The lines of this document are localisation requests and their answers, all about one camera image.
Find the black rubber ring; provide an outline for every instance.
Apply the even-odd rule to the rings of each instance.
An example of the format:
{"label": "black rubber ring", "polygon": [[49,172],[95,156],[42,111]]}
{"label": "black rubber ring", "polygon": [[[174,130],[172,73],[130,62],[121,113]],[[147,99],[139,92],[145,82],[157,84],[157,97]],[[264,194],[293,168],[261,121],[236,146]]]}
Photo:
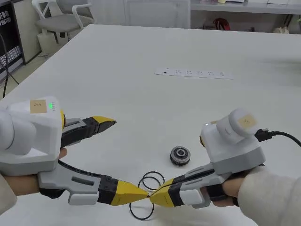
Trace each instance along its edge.
{"label": "black rubber ring", "polygon": [[148,218],[151,217],[152,213],[154,212],[155,204],[152,203],[152,209],[151,209],[151,212],[150,212],[150,214],[149,214],[147,217],[145,217],[145,218],[137,217],[137,216],[133,213],[131,203],[130,203],[129,207],[130,207],[130,212],[131,212],[131,214],[133,215],[134,218],[136,218],[137,220],[147,220]]}
{"label": "black rubber ring", "polygon": [[[144,180],[145,180],[145,179],[148,179],[148,178],[149,178],[149,179],[154,179],[155,181],[158,182],[159,186],[161,186],[161,183],[160,183],[160,181],[159,181],[157,178],[152,177],[152,176],[148,176],[148,177],[143,177],[143,178],[139,181],[138,187],[140,187],[141,182],[143,183]],[[145,184],[143,184],[143,185],[144,185],[146,188],[148,188],[148,189],[150,189],[150,190],[153,190],[152,188],[147,187]]]}
{"label": "black rubber ring", "polygon": [[[147,176],[147,175],[149,175],[149,174],[151,174],[151,173],[160,175],[160,176],[162,177],[162,179],[163,179],[163,183],[165,183],[165,178],[164,178],[164,176],[163,176],[162,174],[160,174],[159,172],[156,172],[156,171],[150,171],[150,172],[147,172],[146,174],[144,174],[144,176],[141,178],[141,180],[140,180],[139,183],[138,183],[138,187],[140,187],[140,184],[141,184],[141,182],[142,182],[143,185],[144,185],[146,188],[148,188],[148,189],[150,189],[150,190],[156,190],[156,189],[154,189],[154,188],[151,188],[151,187],[148,187],[148,186],[145,185],[144,180],[145,180],[145,179],[148,179],[148,178],[149,178],[149,179],[154,179],[155,181],[158,182],[159,186],[161,186],[161,183],[160,183],[160,181],[159,181],[157,178],[152,177],[152,176]],[[131,214],[133,215],[133,217],[134,217],[135,219],[137,219],[137,220],[147,220],[148,218],[150,218],[150,217],[152,216],[152,214],[153,214],[153,212],[154,212],[154,209],[155,209],[155,204],[152,203],[152,209],[151,209],[151,212],[150,212],[150,214],[149,214],[147,217],[145,217],[145,218],[137,217],[137,216],[134,214],[134,212],[132,211],[132,204],[131,204],[131,203],[129,204],[129,208],[130,208]]]}
{"label": "black rubber ring", "polygon": [[146,174],[144,174],[144,176],[143,176],[142,179],[141,179],[143,185],[144,185],[147,189],[150,189],[150,190],[152,190],[152,191],[156,191],[156,188],[148,187],[148,186],[145,184],[145,182],[144,182],[144,179],[146,179],[146,176],[149,175],[149,174],[151,174],[151,173],[160,175],[160,176],[162,177],[162,179],[163,179],[163,184],[165,183],[165,178],[164,178],[164,176],[163,176],[161,173],[159,173],[159,172],[157,172],[157,171],[150,171],[150,172],[147,172]]}

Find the metal bearing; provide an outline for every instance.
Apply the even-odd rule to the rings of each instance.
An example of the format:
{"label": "metal bearing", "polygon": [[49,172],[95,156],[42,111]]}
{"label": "metal bearing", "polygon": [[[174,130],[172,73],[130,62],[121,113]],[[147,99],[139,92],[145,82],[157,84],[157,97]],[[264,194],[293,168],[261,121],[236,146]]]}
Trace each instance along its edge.
{"label": "metal bearing", "polygon": [[170,160],[174,165],[184,166],[190,161],[190,151],[186,147],[174,147],[170,153]]}

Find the barcode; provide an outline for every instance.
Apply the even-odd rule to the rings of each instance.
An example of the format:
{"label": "barcode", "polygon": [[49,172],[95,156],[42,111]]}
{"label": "barcode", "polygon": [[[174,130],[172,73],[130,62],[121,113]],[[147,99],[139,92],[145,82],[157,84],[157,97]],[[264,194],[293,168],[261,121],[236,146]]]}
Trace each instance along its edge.
{"label": "barcode", "polygon": [[[19,46],[14,47],[13,49],[11,49],[8,52],[8,63],[12,62],[14,59],[16,59],[20,55],[21,55],[20,47]],[[1,61],[1,64],[0,64],[0,69],[1,69],[2,65],[6,66],[6,56],[5,56],[5,54],[0,56],[0,61]]]}

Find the black sign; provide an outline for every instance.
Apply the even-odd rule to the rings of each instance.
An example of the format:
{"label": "black sign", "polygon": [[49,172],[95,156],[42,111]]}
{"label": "black sign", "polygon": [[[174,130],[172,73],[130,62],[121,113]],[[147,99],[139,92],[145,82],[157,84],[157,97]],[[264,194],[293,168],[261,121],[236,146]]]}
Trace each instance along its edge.
{"label": "black sign", "polygon": [[[0,7],[0,33],[4,38],[6,49],[8,52],[8,65],[11,66],[17,60],[22,58],[21,49],[18,39],[18,32],[14,20],[14,14],[11,4]],[[5,51],[0,41],[0,61],[2,65],[6,65]]]}

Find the red object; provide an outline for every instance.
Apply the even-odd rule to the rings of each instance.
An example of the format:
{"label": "red object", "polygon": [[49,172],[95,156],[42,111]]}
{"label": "red object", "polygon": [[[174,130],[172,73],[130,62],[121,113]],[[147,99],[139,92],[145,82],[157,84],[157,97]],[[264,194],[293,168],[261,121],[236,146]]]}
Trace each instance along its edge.
{"label": "red object", "polygon": [[217,18],[213,21],[217,30],[230,31],[230,25],[226,19]]}

